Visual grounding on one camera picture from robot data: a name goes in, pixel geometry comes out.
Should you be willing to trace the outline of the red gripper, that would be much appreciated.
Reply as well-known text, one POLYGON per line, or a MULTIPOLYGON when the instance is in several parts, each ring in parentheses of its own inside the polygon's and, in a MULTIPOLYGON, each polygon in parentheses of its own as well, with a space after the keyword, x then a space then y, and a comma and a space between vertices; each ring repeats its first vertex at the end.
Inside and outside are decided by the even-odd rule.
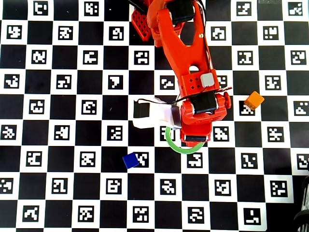
POLYGON ((181 105, 181 141, 187 147, 211 139, 212 123, 220 121, 231 108, 231 98, 225 91, 202 92, 189 96, 181 105))

